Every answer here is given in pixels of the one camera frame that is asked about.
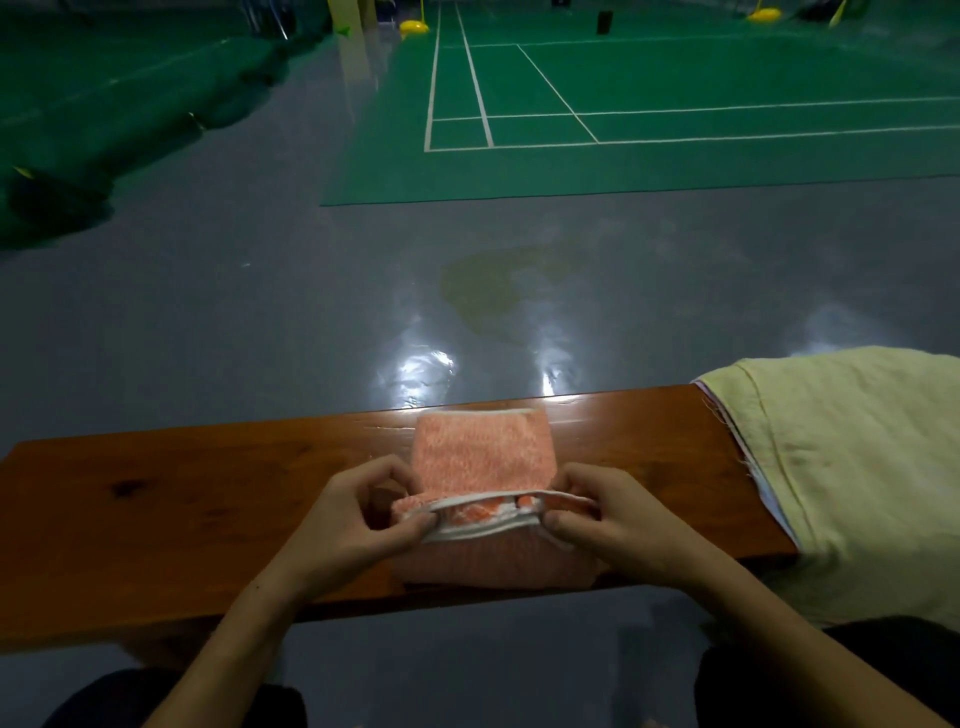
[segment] folded towel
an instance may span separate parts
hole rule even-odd
[[[767,581],[808,619],[960,629],[960,359],[866,347],[700,377],[800,542]]]
[[[596,561],[540,525],[547,507],[589,512],[591,501],[547,492],[557,460],[538,409],[436,412],[414,436],[421,493],[398,500],[393,520],[440,514],[424,543],[395,558],[403,581],[497,589],[585,589]]]

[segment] orange towel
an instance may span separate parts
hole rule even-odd
[[[440,522],[423,544],[393,560],[403,581],[498,589],[593,583],[595,560],[540,526],[546,508],[591,510],[587,498],[544,492],[557,461],[542,410],[423,415],[413,467],[422,493],[394,503],[394,520],[429,509]]]

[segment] dark pants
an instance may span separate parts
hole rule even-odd
[[[172,670],[145,667],[106,675],[76,693],[43,728],[139,728],[180,680]],[[263,685],[244,728],[306,728],[306,708],[293,688]]]
[[[855,622],[826,631],[927,708],[960,726],[960,635],[912,617]],[[700,728],[807,724],[766,671],[735,645],[707,651],[694,694]]]
[[[910,617],[845,624],[827,634],[944,720],[960,726],[960,635]],[[156,668],[114,672],[67,700],[44,728],[138,728],[179,679],[176,672]],[[694,695],[700,728],[804,725],[766,672],[735,645],[707,651]],[[292,688],[262,686],[244,726],[305,728],[300,694]]]

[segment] glossy floor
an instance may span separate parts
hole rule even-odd
[[[322,47],[265,108],[125,183],[109,223],[0,260],[0,451],[671,384],[742,356],[960,354],[958,179],[321,208],[358,90],[348,107]],[[450,715],[495,695],[507,726],[548,706],[562,728],[684,728],[703,620],[638,588],[303,625],[287,682],[318,725],[488,725]],[[124,664],[3,658],[5,725]]]

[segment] bench wood grain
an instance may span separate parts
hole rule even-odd
[[[447,409],[546,409],[558,460],[623,468],[740,559],[796,554],[693,385]],[[406,409],[17,445],[0,462],[0,646],[94,639],[221,615],[338,471],[408,458]],[[303,615],[503,598],[405,588],[378,566]]]

